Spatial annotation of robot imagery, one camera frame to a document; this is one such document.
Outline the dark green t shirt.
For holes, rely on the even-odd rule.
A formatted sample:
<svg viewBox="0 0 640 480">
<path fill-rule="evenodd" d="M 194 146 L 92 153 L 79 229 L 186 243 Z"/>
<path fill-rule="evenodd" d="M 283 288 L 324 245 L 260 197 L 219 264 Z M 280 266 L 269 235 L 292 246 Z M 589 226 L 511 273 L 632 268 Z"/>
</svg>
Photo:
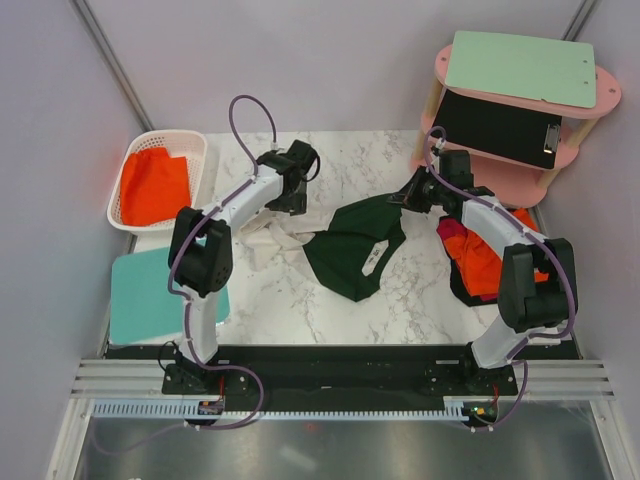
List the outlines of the dark green t shirt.
<svg viewBox="0 0 640 480">
<path fill-rule="evenodd" d="M 406 235 L 402 210 L 382 194 L 337 209 L 303 251 L 320 285 L 359 302 L 380 289 L 382 274 Z"/>
</svg>

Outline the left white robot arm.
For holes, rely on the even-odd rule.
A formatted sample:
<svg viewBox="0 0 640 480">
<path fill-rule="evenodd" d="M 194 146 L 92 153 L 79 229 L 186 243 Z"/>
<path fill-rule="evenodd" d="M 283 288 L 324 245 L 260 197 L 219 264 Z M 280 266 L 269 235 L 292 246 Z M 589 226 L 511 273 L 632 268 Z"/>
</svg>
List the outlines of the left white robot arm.
<svg viewBox="0 0 640 480">
<path fill-rule="evenodd" d="M 167 288 L 182 298 L 181 355 L 191 363 L 185 382 L 208 393 L 219 382 L 209 363 L 218 351 L 216 315 L 219 292 L 233 272 L 233 235 L 262 210 L 301 215 L 307 207 L 307 183 L 318 173 L 320 155 L 296 140 L 288 150 L 268 151 L 253 161 L 253 170 L 222 198 L 202 209 L 182 208 L 176 216 L 168 255 Z"/>
</svg>

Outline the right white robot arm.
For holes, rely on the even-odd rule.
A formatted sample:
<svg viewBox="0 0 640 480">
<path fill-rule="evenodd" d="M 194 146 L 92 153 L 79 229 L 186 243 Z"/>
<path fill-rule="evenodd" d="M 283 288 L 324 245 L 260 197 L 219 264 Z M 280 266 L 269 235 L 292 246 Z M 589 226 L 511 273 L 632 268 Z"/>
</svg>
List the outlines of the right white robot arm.
<svg viewBox="0 0 640 480">
<path fill-rule="evenodd" d="M 571 332 L 578 309 L 573 247 L 530 229 L 489 189 L 476 187 L 467 151 L 432 148 L 430 155 L 438 165 L 417 168 L 387 202 L 417 213 L 442 207 L 501 260 L 499 315 L 470 343 L 472 360 L 457 371 L 460 386 L 477 394 L 493 383 L 493 369 L 511 363 L 530 339 Z"/>
</svg>

